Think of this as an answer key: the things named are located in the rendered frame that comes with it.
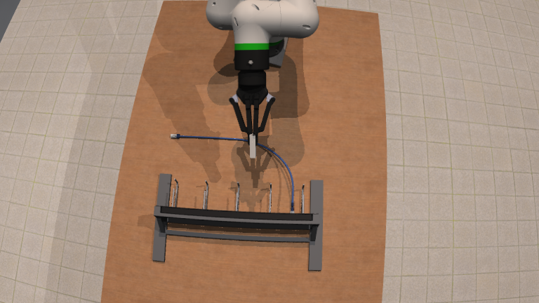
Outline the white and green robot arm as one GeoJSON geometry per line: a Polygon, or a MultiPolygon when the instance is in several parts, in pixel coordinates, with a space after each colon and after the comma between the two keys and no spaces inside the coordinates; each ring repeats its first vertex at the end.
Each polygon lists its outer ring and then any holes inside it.
{"type": "Polygon", "coordinates": [[[319,26],[316,0],[208,0],[206,17],[234,31],[234,68],[243,73],[269,69],[285,37],[303,39],[319,26]]]}

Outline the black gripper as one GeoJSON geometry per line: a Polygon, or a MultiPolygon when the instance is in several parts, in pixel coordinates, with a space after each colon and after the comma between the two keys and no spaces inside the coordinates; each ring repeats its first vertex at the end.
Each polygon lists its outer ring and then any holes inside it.
{"type": "Polygon", "coordinates": [[[232,96],[229,99],[229,102],[232,104],[239,126],[242,132],[248,134],[248,145],[250,145],[250,158],[256,158],[256,145],[258,144],[258,133],[263,132],[265,125],[267,123],[267,118],[269,116],[270,108],[276,98],[271,96],[268,93],[266,87],[266,73],[265,72],[256,72],[256,73],[238,73],[238,89],[237,94],[232,96]],[[249,87],[253,86],[253,87],[249,87]],[[243,117],[241,115],[241,110],[238,104],[239,99],[246,105],[246,120],[247,127],[245,126],[243,117]],[[258,113],[259,105],[267,97],[267,106],[265,109],[264,116],[262,118],[262,123],[258,127],[258,113]],[[253,127],[252,127],[252,117],[251,117],[251,105],[254,105],[254,114],[253,114],[253,127]]]}

